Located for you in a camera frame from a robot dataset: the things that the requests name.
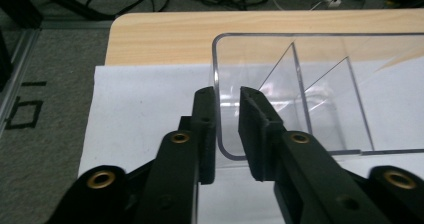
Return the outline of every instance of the brass insert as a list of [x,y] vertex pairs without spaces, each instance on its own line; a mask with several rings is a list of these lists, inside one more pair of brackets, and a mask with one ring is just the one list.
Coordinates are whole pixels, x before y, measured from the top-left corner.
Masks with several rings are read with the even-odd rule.
[[185,133],[175,133],[171,137],[171,141],[178,144],[185,143],[188,140],[190,140],[190,136]]
[[394,186],[402,189],[414,189],[417,184],[409,176],[398,171],[386,171],[384,178]]
[[292,139],[292,141],[297,143],[301,143],[301,144],[309,143],[309,137],[305,136],[302,133],[293,133],[291,134],[290,138]]
[[111,171],[98,171],[88,179],[87,186],[91,189],[102,189],[112,184],[115,178],[115,173]]

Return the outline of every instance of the screw hole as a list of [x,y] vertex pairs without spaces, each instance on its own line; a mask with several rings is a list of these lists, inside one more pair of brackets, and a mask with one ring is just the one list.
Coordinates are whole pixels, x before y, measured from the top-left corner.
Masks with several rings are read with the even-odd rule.
[[176,133],[172,135],[171,141],[173,143],[185,143],[190,139],[190,137],[185,133]]
[[300,133],[292,134],[291,139],[294,142],[297,142],[297,143],[308,143],[309,142],[309,137],[305,136],[304,134],[300,134]]
[[102,189],[111,185],[115,181],[115,173],[111,171],[98,171],[87,181],[87,186],[91,189]]
[[174,198],[171,195],[163,195],[158,198],[158,207],[161,211],[171,209],[174,205]]
[[384,178],[392,185],[402,189],[414,189],[417,184],[407,175],[398,171],[386,171]]
[[341,195],[336,198],[336,201],[339,205],[341,205],[342,207],[346,209],[349,209],[349,210],[359,209],[359,203],[348,195]]

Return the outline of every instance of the black tape marking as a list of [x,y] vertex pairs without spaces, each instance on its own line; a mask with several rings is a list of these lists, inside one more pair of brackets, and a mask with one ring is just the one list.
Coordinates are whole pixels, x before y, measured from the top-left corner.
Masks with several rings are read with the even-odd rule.
[[[40,116],[41,107],[43,106],[43,101],[26,101],[26,102],[19,102],[21,97],[16,97],[15,103],[13,104],[12,112],[10,113],[9,118],[6,119],[6,130],[13,130],[13,129],[24,129],[24,128],[35,128],[38,122],[38,117]],[[13,124],[13,118],[15,117],[16,113],[18,112],[19,107],[24,106],[35,106],[34,114],[32,116],[32,121],[27,123],[18,123]]]
[[47,82],[22,82],[21,86],[46,86]]

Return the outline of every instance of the electrical outlet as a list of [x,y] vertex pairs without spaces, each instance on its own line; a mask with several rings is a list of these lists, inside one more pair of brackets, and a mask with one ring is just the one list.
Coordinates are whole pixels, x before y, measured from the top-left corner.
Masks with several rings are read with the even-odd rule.
[[342,0],[325,0],[329,8],[336,8],[342,4]]

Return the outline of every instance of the gray carpet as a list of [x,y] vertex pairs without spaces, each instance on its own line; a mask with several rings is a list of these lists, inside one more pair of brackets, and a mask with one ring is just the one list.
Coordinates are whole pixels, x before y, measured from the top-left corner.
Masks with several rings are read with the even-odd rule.
[[[47,0],[32,0],[47,19],[81,19]],[[95,0],[92,7],[115,13],[135,0]],[[160,6],[164,0],[155,0]],[[287,10],[309,10],[321,0],[277,0]],[[338,9],[379,9],[384,0],[342,0]],[[276,10],[272,0],[249,10]],[[320,5],[317,9],[327,9]],[[131,12],[150,12],[150,0]],[[224,11],[193,0],[171,0],[166,11]],[[19,29],[0,12],[10,52]],[[5,130],[0,139],[0,223],[44,223],[77,176],[93,91],[96,65],[103,65],[109,30],[42,30],[20,101],[43,101],[35,128]],[[32,107],[19,109],[15,123],[31,120]]]

